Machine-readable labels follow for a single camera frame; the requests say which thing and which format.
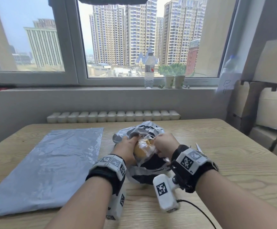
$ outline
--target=hand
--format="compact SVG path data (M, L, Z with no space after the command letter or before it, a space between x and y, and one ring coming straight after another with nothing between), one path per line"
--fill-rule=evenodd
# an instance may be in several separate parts
M133 150L138 140L139 140L139 136L134 136L131 139L128 139L127 136L124 136L122 141L115 146L112 152L112 154L116 154L125 160L126 167L136 164L136 161L133 155Z
M153 144L159 150L159 157L169 158L170 161L172 154L180 145L180 143L171 133L163 133L157 135L154 138Z

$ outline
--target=paper cup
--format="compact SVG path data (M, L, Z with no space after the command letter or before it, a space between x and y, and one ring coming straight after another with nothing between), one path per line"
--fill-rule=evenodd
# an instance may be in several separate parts
M174 76L165 76L165 88L172 88Z
M175 76L175 88L182 89L185 75L176 75Z

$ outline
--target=red brick building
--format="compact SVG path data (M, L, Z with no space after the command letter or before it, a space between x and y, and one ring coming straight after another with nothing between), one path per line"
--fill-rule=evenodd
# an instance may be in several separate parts
M187 54L187 62L186 62L186 75L190 75L194 72L198 57L200 39L195 39L190 42L190 47Z

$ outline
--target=tree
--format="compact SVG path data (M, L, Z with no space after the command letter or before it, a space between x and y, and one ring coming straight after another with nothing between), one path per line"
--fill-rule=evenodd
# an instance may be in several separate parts
M186 71L186 65L175 63L170 66L160 66L159 73L161 75L184 75Z

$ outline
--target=gray plastic mailer bag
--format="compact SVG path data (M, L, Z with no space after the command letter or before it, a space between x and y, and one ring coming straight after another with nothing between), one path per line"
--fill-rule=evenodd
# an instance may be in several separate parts
M53 130L0 183L0 216L62 207L97 161L103 128Z
M138 126L124 128L113 135L113 142L118 144L124 136L132 138L139 134L140 139L136 146L144 146L143 150L145 156L139 158L135 154L137 166L130 166L127 169L126 176L129 181L133 183L152 185L154 177L162 173L166 174L170 170L169 162L160 158L156 154L155 147L148 143L148 141L151 142L154 137L161 133L164 133L163 128L151 121L146 121Z

